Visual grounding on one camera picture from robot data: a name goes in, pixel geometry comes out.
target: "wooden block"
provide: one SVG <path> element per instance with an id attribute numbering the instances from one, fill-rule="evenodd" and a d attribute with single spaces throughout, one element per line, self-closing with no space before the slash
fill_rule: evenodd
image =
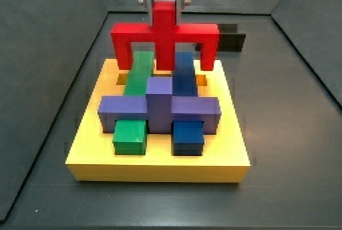
<path id="1" fill-rule="evenodd" d="M 208 83 L 197 87 L 199 96 L 217 97 L 221 110 L 216 135 L 204 135 L 201 156 L 172 156 L 171 135 L 156 134 L 146 135 L 144 156 L 114 155 L 112 135 L 101 132 L 97 108 L 101 96 L 122 95 L 122 89 L 112 85 L 117 62 L 105 60 L 65 161 L 77 180 L 192 183 L 243 180 L 249 160 L 220 61 L 215 61 L 212 72 L 203 72 L 195 60 L 195 71 L 205 74 Z"/>

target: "dark blue block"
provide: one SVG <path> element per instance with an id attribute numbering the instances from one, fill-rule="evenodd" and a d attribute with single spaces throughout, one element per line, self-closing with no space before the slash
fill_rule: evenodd
<path id="1" fill-rule="evenodd" d="M 191 52 L 176 52 L 172 94 L 173 96 L 197 96 L 196 75 Z"/>
<path id="2" fill-rule="evenodd" d="M 173 150 L 172 151 L 172 155 L 173 156 L 201 156 L 201 151 L 177 151 L 177 150 Z"/>
<path id="3" fill-rule="evenodd" d="M 200 151 L 204 145 L 203 122 L 175 121 L 172 151 Z"/>

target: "toy block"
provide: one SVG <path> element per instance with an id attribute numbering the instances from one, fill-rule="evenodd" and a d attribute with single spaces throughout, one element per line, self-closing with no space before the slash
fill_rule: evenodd
<path id="1" fill-rule="evenodd" d="M 145 96 L 102 96 L 97 114 L 102 133 L 112 133 L 116 120 L 146 120 Z"/>
<path id="2" fill-rule="evenodd" d="M 201 156 L 203 154 L 203 151 L 177 151 L 177 150 L 173 150 L 173 153 L 172 155 L 173 156 Z"/>
<path id="3" fill-rule="evenodd" d="M 116 24 L 110 31 L 118 69 L 132 67 L 132 42 L 153 42 L 156 52 L 156 69 L 173 70 L 175 43 L 200 43 L 200 68 L 211 71 L 216 56 L 219 30 L 215 24 L 175 25 L 175 2 L 156 1 L 153 3 L 153 25 Z"/>
<path id="4" fill-rule="evenodd" d="M 153 71 L 153 53 L 140 51 L 133 53 L 133 66 L 128 74 L 124 95 L 144 95 L 146 79 Z"/>
<path id="5" fill-rule="evenodd" d="M 204 134 L 216 134 L 220 106 L 216 97 L 173 97 L 173 121 L 203 121 Z"/>
<path id="6" fill-rule="evenodd" d="M 172 89 L 173 96 L 197 96 L 196 75 L 191 52 L 176 53 Z"/>
<path id="7" fill-rule="evenodd" d="M 120 120 L 114 124 L 112 143 L 116 155 L 144 155 L 146 128 L 142 120 Z"/>
<path id="8" fill-rule="evenodd" d="M 172 78 L 149 77 L 146 80 L 148 132 L 171 134 Z"/>
<path id="9" fill-rule="evenodd" d="M 203 122 L 175 121 L 172 130 L 172 154 L 201 155 L 203 145 Z"/>

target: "blue block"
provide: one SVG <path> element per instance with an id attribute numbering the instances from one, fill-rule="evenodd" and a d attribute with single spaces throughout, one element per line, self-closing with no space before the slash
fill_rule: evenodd
<path id="1" fill-rule="evenodd" d="M 175 121 L 172 130 L 172 154 L 180 151 L 197 151 L 204 145 L 203 122 Z"/>
<path id="2" fill-rule="evenodd" d="M 201 151 L 172 151 L 173 156 L 201 156 Z"/>
<path id="3" fill-rule="evenodd" d="M 197 84 L 191 52 L 176 52 L 172 74 L 173 96 L 197 96 Z"/>
<path id="4" fill-rule="evenodd" d="M 116 120 L 146 120 L 145 96 L 102 96 L 98 106 L 102 132 L 112 133 Z"/>

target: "block structure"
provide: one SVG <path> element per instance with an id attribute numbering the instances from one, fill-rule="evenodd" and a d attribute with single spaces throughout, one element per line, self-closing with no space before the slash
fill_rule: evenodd
<path id="1" fill-rule="evenodd" d="M 132 66 L 132 42 L 153 42 L 156 51 L 156 69 L 173 70 L 175 43 L 200 43 L 200 68 L 211 71 L 213 67 L 219 30 L 215 24 L 181 24 L 176 26 L 175 2 L 153 3 L 152 26 L 141 23 L 114 24 L 110 37 L 117 58 L 118 69 L 129 70 Z"/>
<path id="2" fill-rule="evenodd" d="M 203 74 L 197 60 L 195 69 L 196 74 Z M 116 60 L 106 59 L 65 161 L 74 178 L 78 181 L 240 182 L 249 160 L 220 61 L 215 61 L 213 71 L 205 74 L 207 86 L 197 90 L 200 97 L 219 97 L 221 110 L 216 135 L 204 135 L 201 156 L 172 156 L 171 135 L 155 134 L 146 136 L 144 156 L 114 154 L 112 135 L 102 133 L 97 109 L 101 96 L 122 95 L 121 87 L 114 85 L 117 75 Z"/>
<path id="3" fill-rule="evenodd" d="M 149 77 L 146 81 L 148 132 L 171 134 L 172 78 Z"/>

